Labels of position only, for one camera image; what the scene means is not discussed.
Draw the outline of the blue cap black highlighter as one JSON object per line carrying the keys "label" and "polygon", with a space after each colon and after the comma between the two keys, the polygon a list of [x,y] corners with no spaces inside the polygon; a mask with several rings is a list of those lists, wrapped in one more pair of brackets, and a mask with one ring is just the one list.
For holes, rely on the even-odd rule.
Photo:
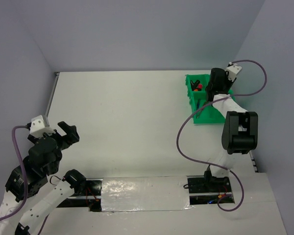
{"label": "blue cap black highlighter", "polygon": [[196,81],[190,81],[190,85],[192,90],[196,89],[198,87],[198,85],[200,84],[200,80],[196,80]]}

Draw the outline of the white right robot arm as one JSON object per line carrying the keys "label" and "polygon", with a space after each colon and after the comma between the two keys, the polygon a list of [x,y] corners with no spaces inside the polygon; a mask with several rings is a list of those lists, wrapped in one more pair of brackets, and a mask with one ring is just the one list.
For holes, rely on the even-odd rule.
{"label": "white right robot arm", "polygon": [[209,166],[212,175],[205,177],[203,186],[207,191],[215,191],[221,184],[218,177],[228,176],[234,165],[232,154],[248,154],[258,143],[258,115],[242,108],[230,96],[229,90],[242,67],[234,64],[226,69],[212,68],[205,89],[206,102],[225,118],[221,145],[223,151],[217,163]]}

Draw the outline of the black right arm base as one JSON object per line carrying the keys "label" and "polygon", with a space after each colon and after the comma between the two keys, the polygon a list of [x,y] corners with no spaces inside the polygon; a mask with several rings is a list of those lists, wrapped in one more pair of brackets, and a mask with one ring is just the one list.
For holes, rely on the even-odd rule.
{"label": "black right arm base", "polygon": [[232,188],[228,177],[213,176],[205,171],[203,176],[187,177],[187,184],[183,186],[188,190],[191,205],[234,203]]}

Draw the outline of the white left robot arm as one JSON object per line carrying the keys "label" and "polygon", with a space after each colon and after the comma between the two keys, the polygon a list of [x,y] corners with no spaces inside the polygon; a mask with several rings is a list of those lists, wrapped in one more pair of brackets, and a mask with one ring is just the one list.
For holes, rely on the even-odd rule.
{"label": "white left robot arm", "polygon": [[[44,198],[36,198],[39,190],[48,183],[48,177],[59,170],[62,152],[79,142],[74,125],[61,121],[61,135],[50,128],[41,116],[27,125],[12,129],[12,142],[19,166],[14,168],[5,184],[0,206],[0,235],[30,235],[38,225],[44,226],[49,214],[71,195],[81,195],[86,190],[86,177],[76,169],[66,172]],[[25,158],[21,157],[16,141],[16,130],[29,130],[28,140],[33,143]]]}

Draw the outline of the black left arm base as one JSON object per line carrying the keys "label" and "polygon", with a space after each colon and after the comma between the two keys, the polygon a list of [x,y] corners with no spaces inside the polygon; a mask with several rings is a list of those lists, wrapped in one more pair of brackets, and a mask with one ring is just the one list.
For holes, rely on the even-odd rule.
{"label": "black left arm base", "polygon": [[84,208],[89,212],[102,212],[101,189],[103,179],[89,178],[85,190],[79,195],[72,195],[60,203],[58,208]]}

